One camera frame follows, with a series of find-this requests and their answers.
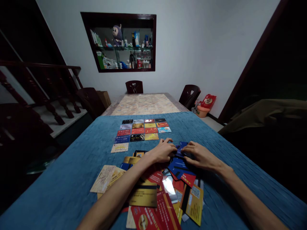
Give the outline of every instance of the table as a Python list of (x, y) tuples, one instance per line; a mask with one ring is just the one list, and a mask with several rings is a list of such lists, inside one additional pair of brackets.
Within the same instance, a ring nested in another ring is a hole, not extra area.
[[(146, 118), (166, 119), (172, 132), (161, 133), (160, 138), (205, 145), (290, 229), (307, 229), (307, 205), (192, 112), (98, 117), (0, 217), (0, 229), (75, 229), (97, 200), (90, 189), (103, 165), (119, 167), (135, 150), (150, 150), (158, 144), (158, 140), (131, 142), (127, 152), (110, 153), (122, 120)], [(224, 182), (210, 172), (204, 172), (203, 180), (201, 229), (248, 229), (245, 215)], [(121, 213), (112, 229), (125, 229), (126, 218), (127, 213)], [(200, 229), (190, 219), (181, 227)]]
[(102, 116), (161, 114), (189, 111), (169, 93), (124, 94)]

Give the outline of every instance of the plush doll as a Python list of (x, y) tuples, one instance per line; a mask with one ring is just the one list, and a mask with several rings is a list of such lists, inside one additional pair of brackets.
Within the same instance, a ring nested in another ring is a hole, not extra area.
[(122, 25), (113, 26), (114, 46), (122, 46)]

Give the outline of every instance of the bucket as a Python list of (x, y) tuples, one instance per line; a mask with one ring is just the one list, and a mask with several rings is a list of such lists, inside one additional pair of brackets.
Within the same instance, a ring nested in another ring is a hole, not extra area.
[(207, 116), (207, 113), (208, 113), (209, 111), (210, 111), (210, 109), (201, 107), (201, 106), (199, 105), (199, 106), (197, 106), (196, 115), (203, 118), (203, 117), (206, 117), (206, 116)]

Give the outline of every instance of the person's left hand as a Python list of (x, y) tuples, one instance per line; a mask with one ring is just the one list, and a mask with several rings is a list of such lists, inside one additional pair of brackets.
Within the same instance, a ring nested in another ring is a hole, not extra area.
[(154, 147), (152, 150), (147, 152), (144, 156), (150, 156), (153, 160), (153, 163), (164, 163), (169, 162), (170, 158), (174, 156), (173, 151), (177, 151), (177, 148), (173, 143), (171, 138), (160, 139), (159, 144)]

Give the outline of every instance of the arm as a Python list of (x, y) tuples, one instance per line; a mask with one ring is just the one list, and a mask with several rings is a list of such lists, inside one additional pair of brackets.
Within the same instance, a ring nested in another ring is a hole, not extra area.
[(195, 160), (185, 157), (187, 163), (215, 172), (231, 188), (254, 229), (288, 229), (239, 179), (234, 170), (214, 156), (204, 146), (190, 142), (182, 152), (192, 153)]
[(170, 161), (176, 147), (167, 138), (147, 152), (133, 167), (125, 172), (85, 215), (77, 230), (108, 229), (121, 210), (140, 176), (154, 163)]

